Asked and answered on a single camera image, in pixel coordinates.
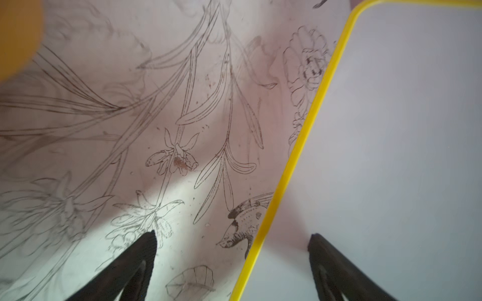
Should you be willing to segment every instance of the brown spot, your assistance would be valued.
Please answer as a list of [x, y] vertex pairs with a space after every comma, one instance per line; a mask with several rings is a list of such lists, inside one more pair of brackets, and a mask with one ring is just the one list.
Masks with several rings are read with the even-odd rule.
[[179, 158], [179, 157], [175, 157], [175, 158], [174, 158], [174, 166], [179, 167], [180, 169], [183, 168], [183, 169], [185, 169], [185, 170], [190, 170], [190, 171], [192, 171], [191, 168], [190, 168], [189, 166], [187, 166], [187, 165], [185, 164], [185, 162], [184, 162], [181, 158]]

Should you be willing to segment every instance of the botanical line drawing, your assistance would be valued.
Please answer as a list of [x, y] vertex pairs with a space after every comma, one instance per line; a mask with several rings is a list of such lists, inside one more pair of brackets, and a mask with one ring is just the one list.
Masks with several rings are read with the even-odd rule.
[[[0, 130], [0, 177], [28, 187], [0, 195], [0, 213], [3, 217], [0, 260], [7, 261], [14, 250], [19, 250], [27, 262], [22, 271], [18, 267], [16, 275], [12, 275], [12, 279], [2, 286], [8, 291], [9, 300], [32, 300], [42, 290], [46, 292], [49, 286], [56, 285], [65, 262], [99, 217], [106, 202], [113, 197], [112, 191], [121, 174], [129, 146], [171, 99], [172, 93], [165, 92], [175, 90], [183, 78], [180, 73], [176, 73], [167, 83], [147, 96], [142, 96], [144, 70], [116, 72], [106, 78], [117, 81], [101, 87], [95, 86], [98, 82], [95, 74], [103, 71], [79, 76], [59, 53], [64, 49], [75, 48], [76, 43], [85, 44], [85, 39], [100, 40], [98, 46], [105, 51], [114, 47], [111, 54], [117, 49], [126, 50], [131, 52], [131, 56], [136, 54], [143, 60], [150, 58], [150, 50], [134, 35], [114, 30], [110, 22], [87, 2], [76, 3], [72, 7], [57, 4], [47, 3], [47, 15], [51, 17], [47, 21], [49, 38], [38, 50], [33, 63], [26, 72], [3, 84], [0, 90], [2, 108], [21, 110], [26, 116], [33, 112], [69, 116], [68, 119], [57, 118], [61, 124]], [[71, 18], [59, 15], [58, 19], [63, 23], [58, 23], [53, 17], [57, 11], [68, 13]], [[53, 47], [59, 48], [60, 52], [54, 51]], [[122, 134], [102, 131], [105, 122], [118, 116], [134, 118], [131, 118], [132, 123]], [[14, 175], [15, 167], [29, 156], [54, 145], [77, 141], [104, 141], [110, 143], [111, 147], [101, 163], [80, 182], [72, 182], [75, 171], [68, 171], [59, 178]], [[105, 184], [103, 194], [92, 198], [85, 193], [97, 179], [106, 177], [110, 180]], [[159, 203], [156, 210], [151, 210], [156, 212], [156, 216], [146, 213], [148, 218], [156, 221], [158, 229], [163, 229], [161, 236], [171, 235], [162, 212], [167, 213], [172, 206], [181, 203]], [[138, 212], [135, 209], [129, 214]], [[126, 234], [124, 240], [131, 238], [130, 232]], [[29, 281], [22, 278], [37, 259], [46, 260], [53, 255], [58, 260], [50, 270]]]
[[[159, 164], [159, 174], [165, 172], [164, 182], [159, 194], [159, 199], [162, 199], [162, 196], [165, 192], [165, 187], [167, 186], [169, 177], [172, 173], [171, 166], [173, 166], [173, 164], [175, 166], [174, 169], [179, 168], [181, 174], [186, 174], [188, 171], [194, 170], [198, 165], [191, 153], [188, 152], [188, 150], [190, 150], [192, 147], [191, 144], [195, 144], [197, 137], [195, 136], [191, 138], [190, 142], [188, 142], [186, 146], [179, 146], [184, 127], [207, 117], [223, 99], [229, 105], [228, 128], [226, 130], [225, 142], [213, 159], [203, 168], [194, 184], [194, 188], [196, 189], [212, 174], [216, 175], [214, 184], [201, 205], [201, 208], [196, 214], [193, 223], [197, 223], [206, 213], [214, 197], [216, 196], [221, 183], [223, 183], [227, 209], [231, 210], [234, 207], [234, 196], [229, 179], [228, 166], [230, 166], [231, 170], [242, 174], [251, 173], [256, 168], [256, 164], [254, 163], [241, 163], [236, 160], [229, 145], [229, 135], [231, 130], [233, 102], [235, 95], [239, 98], [243, 106], [244, 115], [246, 117], [251, 135], [254, 137], [254, 140], [259, 148], [264, 148], [263, 136], [258, 118], [249, 105], [247, 99], [244, 97], [244, 94], [239, 86], [238, 79], [236, 78], [236, 70], [239, 69], [239, 67], [233, 67], [232, 48], [241, 54], [240, 65], [246, 69], [248, 75], [255, 84], [266, 89], [272, 89], [277, 85], [277, 83], [264, 84], [259, 81], [256, 73], [254, 72], [254, 68], [249, 61], [247, 51], [244, 49], [242, 43], [239, 41], [236, 35], [231, 31], [231, 28], [227, 22], [228, 14], [229, 7], [226, 7], [224, 4], [216, 1], [209, 2], [208, 6], [204, 10], [200, 23], [183, 43], [179, 44], [168, 53], [150, 59], [139, 66], [141, 69], [164, 69], [179, 65], [179, 70], [187, 75], [187, 89], [181, 117], [176, 122], [178, 125], [178, 130], [175, 139], [174, 141], [171, 141], [170, 134], [166, 130], [164, 139], [168, 150], [153, 154], [146, 162], [147, 166]], [[209, 39], [210, 33], [217, 22], [221, 22], [222, 29], [224, 31], [224, 38], [215, 39], [215, 41], [216, 43], [226, 45], [224, 56], [221, 61], [219, 80], [213, 93], [209, 95], [209, 97], [201, 105], [192, 109], [190, 108], [190, 103], [196, 77], [196, 67], [198, 64], [197, 58], [200, 55], [206, 40]]]
[[169, 281], [166, 290], [175, 301], [202, 300], [215, 291], [213, 271], [206, 265], [186, 269]]
[[184, 202], [175, 200], [162, 206], [155, 206], [148, 202], [142, 191], [137, 190], [136, 194], [137, 205], [114, 204], [115, 207], [123, 211], [123, 214], [111, 221], [111, 224], [117, 228], [106, 235], [106, 239], [112, 239], [109, 247], [109, 250], [113, 252], [112, 258], [107, 259], [97, 269], [117, 258], [145, 232], [152, 229], [156, 231], [158, 249], [162, 248], [164, 239], [173, 235], [171, 224], [166, 220], [166, 215]]
[[[54, 120], [21, 128], [0, 129], [0, 178], [26, 187], [0, 195], [0, 213], [4, 217], [0, 233], [0, 260], [7, 260], [6, 257], [14, 250], [21, 250], [22, 256], [30, 260], [22, 272], [12, 276], [2, 286], [7, 290], [15, 288], [17, 297], [14, 300], [30, 301], [60, 281], [59, 275], [66, 261], [106, 203], [114, 197], [113, 190], [118, 184], [131, 145], [175, 94], [184, 93], [181, 88], [183, 83], [186, 88], [181, 114], [176, 122], [177, 132], [171, 137], [165, 130], [161, 139], [164, 139], [166, 149], [146, 158], [145, 165], [157, 166], [157, 174], [162, 176], [159, 193], [146, 198], [143, 192], [136, 191], [136, 205], [114, 204], [123, 213], [112, 219], [111, 224], [115, 229], [106, 239], [111, 240], [110, 249], [115, 256], [143, 231], [156, 230], [159, 248], [164, 239], [172, 236], [166, 215], [184, 204], [184, 201], [163, 203], [169, 180], [177, 170], [181, 175], [186, 175], [199, 165], [192, 155], [199, 134], [186, 142], [184, 128], [208, 116], [220, 103], [226, 103], [229, 107], [226, 139], [194, 184], [196, 189], [212, 174], [217, 174], [193, 223], [206, 213], [221, 183], [227, 209], [233, 209], [234, 196], [228, 171], [248, 174], [256, 168], [254, 163], [241, 163], [235, 159], [229, 145], [235, 95], [243, 107], [250, 134], [259, 148], [264, 147], [258, 117], [241, 90], [237, 74], [243, 68], [256, 85], [265, 89], [272, 89], [277, 83], [262, 83], [259, 80], [250, 62], [249, 52], [227, 22], [229, 4], [230, 1], [210, 1], [204, 7], [198, 25], [184, 42], [152, 58], [144, 42], [131, 33], [115, 30], [109, 20], [88, 2], [68, 4], [47, 1], [47, 39], [27, 71], [3, 84], [0, 89], [2, 110], [21, 111], [25, 117], [36, 117], [32, 117], [32, 120]], [[222, 28], [223, 34], [210, 37], [216, 24]], [[197, 59], [207, 42], [225, 46], [220, 76], [214, 92], [199, 106], [193, 107], [191, 98]], [[99, 68], [90, 61], [82, 62], [85, 59], [82, 55], [75, 60], [63, 55], [79, 53], [74, 50], [82, 49], [85, 45], [99, 47], [99, 52], [109, 53], [101, 62], [115, 57], [116, 53], [126, 53], [120, 53], [112, 59], [114, 63], [110, 65], [111, 69]], [[240, 57], [237, 65], [232, 61], [235, 52]], [[136, 66], [126, 68], [128, 71], [120, 72], [116, 69], [121, 65], [117, 64], [122, 61], [119, 57], [142, 60]], [[158, 83], [154, 91], [147, 92], [144, 82], [146, 70], [154, 72], [155, 69], [168, 68], [173, 70], [169, 78]], [[130, 120], [125, 128], [118, 133], [103, 130], [106, 124], [118, 117]], [[75, 170], [67, 170], [55, 177], [46, 177], [42, 170], [28, 176], [16, 174], [21, 163], [34, 160], [38, 153], [49, 149], [52, 154], [61, 154], [64, 152], [63, 146], [77, 142], [105, 142], [110, 148], [104, 155], [96, 154], [102, 159], [87, 175], [80, 176]], [[102, 193], [90, 195], [91, 187], [100, 182], [104, 183]], [[37, 274], [34, 279], [27, 281], [22, 278], [35, 260], [40, 260], [41, 256], [54, 258], [54, 255], [56, 262], [52, 268], [45, 269], [46, 272]]]
[[288, 139], [289, 153], [305, 122], [330, 59], [331, 52], [325, 37], [316, 29], [308, 31], [306, 26], [301, 26], [292, 34], [290, 46], [283, 52], [284, 75], [291, 92], [291, 103], [297, 108], [293, 120], [295, 131]]
[[327, 2], [328, 0], [321, 0], [320, 3], [317, 3], [313, 6], [313, 9], [317, 9], [317, 8], [320, 8], [323, 4], [325, 4], [325, 2]]
[[255, 196], [231, 210], [228, 218], [233, 219], [233, 222], [217, 245], [223, 248], [231, 248], [246, 239], [248, 240], [248, 247], [244, 254], [246, 259], [272, 198], [273, 193]]

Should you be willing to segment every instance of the leaf drawing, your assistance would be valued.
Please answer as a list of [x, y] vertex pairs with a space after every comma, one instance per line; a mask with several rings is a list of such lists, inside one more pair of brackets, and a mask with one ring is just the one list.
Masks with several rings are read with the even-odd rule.
[[248, 122], [249, 130], [253, 135], [254, 140], [256, 141], [256, 144], [259, 146], [259, 148], [264, 149], [263, 136], [261, 134], [261, 127], [259, 126], [258, 118], [254, 114], [253, 109], [251, 108], [248, 101], [242, 94], [241, 89], [236, 80], [234, 80], [234, 85], [236, 86], [236, 92], [238, 93], [241, 99], [241, 104], [244, 108], [244, 115], [246, 116], [246, 121]]
[[[194, 218], [194, 223], [198, 222], [211, 206], [221, 182], [227, 209], [236, 210], [233, 208], [235, 195], [231, 183], [232, 175], [230, 179], [229, 173], [248, 174], [255, 170], [256, 164], [236, 160], [229, 146], [233, 114], [239, 113], [233, 113], [234, 89], [240, 96], [248, 123], [247, 134], [254, 136], [260, 148], [263, 148], [263, 138], [258, 117], [244, 97], [245, 93], [237, 85], [236, 74], [233, 72], [232, 49], [241, 54], [239, 64], [245, 67], [256, 85], [272, 89], [277, 83], [262, 83], [259, 80], [250, 61], [250, 53], [229, 26], [227, 17], [230, 3], [231, 1], [209, 1], [203, 7], [199, 22], [183, 42], [166, 53], [153, 56], [147, 44], [130, 32], [114, 29], [109, 19], [93, 5], [46, 0], [49, 7], [46, 11], [47, 39], [34, 57], [32, 69], [15, 78], [13, 83], [2, 83], [0, 87], [0, 107], [11, 108], [15, 112], [27, 112], [26, 116], [38, 114], [41, 117], [39, 119], [55, 116], [45, 125], [35, 123], [24, 129], [0, 129], [0, 138], [6, 142], [5, 146], [1, 146], [0, 176], [12, 178], [18, 183], [23, 181], [29, 186], [0, 194], [0, 211], [4, 217], [0, 221], [0, 236], [8, 237], [0, 247], [0, 260], [5, 260], [14, 250], [19, 251], [21, 256], [29, 257], [30, 262], [42, 258], [44, 253], [52, 254], [52, 258], [58, 259], [52, 267], [45, 268], [45, 272], [42, 270], [42, 275], [31, 280], [26, 294], [20, 296], [23, 301], [40, 298], [40, 293], [49, 290], [52, 279], [60, 276], [62, 267], [79, 242], [115, 196], [115, 189], [120, 184], [118, 180], [123, 178], [121, 175], [126, 160], [132, 156], [129, 156], [132, 145], [146, 129], [152, 127], [153, 121], [175, 95], [180, 98], [184, 96], [182, 109], [179, 105], [180, 112], [176, 116], [177, 130], [169, 133], [165, 129], [164, 136], [160, 135], [158, 138], [164, 142], [165, 147], [153, 151], [145, 158], [145, 166], [161, 176], [159, 185], [154, 186], [159, 189], [155, 196], [148, 197], [137, 190], [137, 202], [113, 204], [119, 209], [119, 214], [112, 218], [112, 229], [109, 229], [105, 236], [110, 241], [109, 250], [112, 251], [112, 257], [105, 263], [110, 262], [145, 231], [156, 231], [158, 248], [162, 248], [163, 242], [174, 235], [175, 229], [170, 224], [169, 216], [184, 202], [166, 201], [164, 194], [173, 174], [185, 176], [195, 172], [199, 165], [195, 156], [196, 143], [201, 139], [200, 133], [195, 132], [188, 137], [184, 134], [185, 126], [204, 119], [221, 103], [229, 108], [229, 112], [226, 112], [226, 140], [214, 158], [203, 168], [194, 185], [194, 189], [197, 189], [207, 180], [212, 180], [213, 183]], [[89, 40], [100, 39], [95, 40], [95, 43], [84, 43], [85, 37]], [[220, 77], [213, 93], [207, 99], [201, 99], [200, 106], [193, 107], [193, 91], [199, 82], [196, 78], [197, 58], [208, 40], [226, 47], [222, 47], [226, 50], [221, 61]], [[260, 37], [255, 41], [249, 47], [262, 45]], [[85, 45], [85, 49], [77, 48], [78, 45]], [[87, 54], [96, 53], [95, 46], [99, 45], [99, 49], [106, 55], [105, 61], [110, 57], [118, 58], [119, 54], [122, 54], [121, 57], [129, 57], [135, 64], [132, 68], [127, 68], [126, 65], [124, 71], [118, 72], [120, 69], [117, 67], [124, 65], [124, 62], [116, 59], [113, 60], [115, 66], [97, 66], [91, 61], [86, 63], [86, 60], [91, 58]], [[69, 47], [78, 50], [75, 60], [69, 59], [69, 52], [63, 52]], [[82, 73], [91, 66], [94, 66], [94, 69], [90, 73]], [[154, 83], [151, 85], [153, 88], [148, 88], [150, 86], [145, 83], [147, 69], [153, 73], [162, 69], [161, 72], [167, 76], [160, 77], [162, 82]], [[103, 74], [108, 82], [99, 83], [102, 77], [96, 77], [98, 74]], [[111, 128], [113, 120], [122, 118], [128, 121], [119, 132], [103, 131]], [[102, 142], [108, 150], [98, 163], [83, 162], [85, 166], [81, 171], [63, 170], [64, 176], [11, 176], [15, 174], [16, 168], [22, 166], [21, 163], [32, 157], [39, 157], [41, 151], [46, 151], [47, 147], [74, 142], [86, 145]], [[92, 191], [96, 189], [101, 191], [93, 195]], [[25, 271], [30, 271], [31, 266], [38, 266], [38, 262], [26, 267]], [[192, 300], [200, 300], [214, 290], [211, 269], [198, 266], [191, 270], [194, 278], [189, 276], [191, 272], [188, 270], [180, 274], [187, 279], [182, 286], [174, 285], [175, 283], [166, 286], [168, 293], [170, 289], [179, 289], [175, 297], [174, 293], [170, 294], [173, 299], [181, 300], [182, 296], [187, 296], [189, 300], [190, 296], [193, 296]], [[198, 276], [203, 271], [202, 280]]]
[[176, 121], [177, 125], [191, 124], [199, 121], [209, 115], [217, 106], [219, 101], [224, 95], [226, 89], [227, 76], [229, 63], [229, 52], [226, 53], [223, 58], [223, 63], [221, 64], [221, 75], [219, 76], [219, 81], [214, 92], [209, 96], [209, 98], [202, 103], [198, 108], [192, 110], [191, 112], [185, 114]]
[[166, 290], [175, 301], [201, 301], [215, 291], [213, 271], [206, 265], [186, 269], [166, 284]]
[[232, 210], [234, 207], [233, 187], [229, 180], [228, 171], [226, 165], [223, 168], [223, 187], [224, 187], [224, 200], [226, 201], [226, 208]]
[[221, 184], [221, 180], [223, 179], [223, 169], [225, 168], [224, 164], [224, 159], [222, 158], [220, 162], [221, 167], [219, 168], [219, 171], [217, 173], [216, 180], [214, 181], [214, 184], [211, 187], [211, 190], [209, 191], [206, 199], [202, 203], [201, 208], [199, 208], [198, 214], [196, 214], [196, 217], [194, 218], [194, 224], [199, 222], [199, 220], [204, 216], [211, 203], [213, 202], [214, 197], [216, 196], [216, 193], [219, 189], [219, 184]]
[[248, 241], [248, 247], [244, 254], [246, 259], [272, 198], [273, 193], [256, 196], [242, 202], [231, 210], [228, 218], [234, 219], [234, 221], [229, 225], [223, 238], [217, 245], [222, 248], [231, 248], [246, 239]]
[[22, 289], [26, 287], [35, 277], [18, 279], [12, 282], [8, 288], [0, 293], [0, 300], [22, 300], [27, 293]]
[[327, 0], [322, 0], [320, 3], [315, 4], [313, 6], [313, 9], [320, 8], [323, 4], [325, 4], [325, 2], [327, 2]]
[[248, 75], [251, 78], [251, 80], [258, 86], [264, 87], [266, 89], [273, 89], [276, 87], [277, 83], [269, 83], [269, 84], [263, 84], [259, 81], [256, 73], [254, 72], [253, 65], [251, 64], [251, 61], [249, 60], [247, 51], [243, 47], [241, 41], [238, 39], [238, 37], [234, 34], [231, 34], [231, 40], [233, 41], [233, 45], [238, 48], [238, 50], [241, 52], [241, 58], [244, 66], [246, 67], [246, 70], [248, 71]]

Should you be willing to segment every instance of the white surface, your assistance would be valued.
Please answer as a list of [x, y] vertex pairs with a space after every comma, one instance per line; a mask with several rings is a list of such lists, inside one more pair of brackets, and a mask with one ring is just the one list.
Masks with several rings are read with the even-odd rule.
[[317, 300], [316, 232], [399, 300], [482, 300], [481, 33], [482, 10], [361, 14], [243, 300]]
[[266, 211], [230, 210], [274, 191], [324, 69], [303, 106], [287, 77], [304, 48], [329, 61], [350, 12], [320, 1], [43, 0], [39, 54], [0, 83], [0, 301], [65, 300], [150, 230], [147, 301], [228, 299]]

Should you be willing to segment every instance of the flower drawing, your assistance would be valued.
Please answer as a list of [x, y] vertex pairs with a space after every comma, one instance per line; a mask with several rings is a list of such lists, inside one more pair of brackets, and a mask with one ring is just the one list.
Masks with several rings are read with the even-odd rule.
[[180, 146], [179, 143], [174, 144], [171, 141], [171, 135], [169, 131], [165, 129], [164, 142], [166, 143], [167, 149], [150, 156], [146, 161], [146, 166], [159, 165], [157, 169], [159, 175], [164, 174], [168, 167], [170, 173], [179, 170], [181, 175], [187, 175], [188, 171], [195, 170], [199, 165], [188, 152], [196, 144], [198, 135], [199, 133], [195, 134], [186, 145]]
[[173, 235], [172, 227], [165, 216], [175, 207], [184, 204], [182, 200], [175, 200], [163, 206], [151, 204], [142, 191], [136, 190], [137, 205], [114, 204], [121, 209], [123, 214], [112, 220], [112, 225], [117, 228], [107, 234], [107, 239], [112, 239], [109, 249], [117, 257], [145, 232], [155, 230], [158, 248], [163, 246], [163, 238]]
[[112, 196], [80, 202], [70, 196], [68, 172], [60, 180], [42, 178], [32, 182], [38, 189], [8, 191], [0, 198], [1, 211], [7, 214], [0, 224], [0, 235], [19, 232], [21, 253], [28, 256], [40, 247], [58, 245], [64, 238], [74, 242], [85, 234], [83, 212], [93, 211]]
[[325, 37], [316, 29], [308, 31], [305, 26], [292, 34], [290, 46], [283, 52], [284, 74], [291, 92], [291, 102], [297, 108], [293, 121], [295, 131], [288, 139], [290, 152], [330, 58]]

